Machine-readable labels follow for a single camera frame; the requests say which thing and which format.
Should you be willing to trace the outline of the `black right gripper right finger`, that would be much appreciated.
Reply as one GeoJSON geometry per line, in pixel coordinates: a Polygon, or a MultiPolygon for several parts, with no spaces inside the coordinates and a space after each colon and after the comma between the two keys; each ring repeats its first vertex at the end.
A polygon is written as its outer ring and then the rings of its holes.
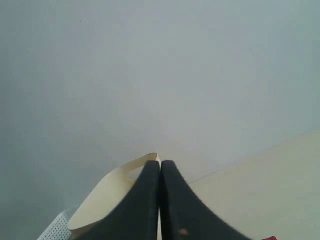
{"type": "Polygon", "coordinates": [[[159,208],[164,240],[247,240],[193,192],[172,160],[161,163],[159,208]]]}

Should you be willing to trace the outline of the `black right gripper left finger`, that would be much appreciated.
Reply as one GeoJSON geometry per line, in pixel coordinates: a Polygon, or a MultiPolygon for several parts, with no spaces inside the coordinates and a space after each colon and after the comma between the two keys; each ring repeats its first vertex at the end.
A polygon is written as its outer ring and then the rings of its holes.
{"type": "Polygon", "coordinates": [[[158,237],[160,163],[148,161],[122,201],[75,240],[155,240],[158,237]]]}

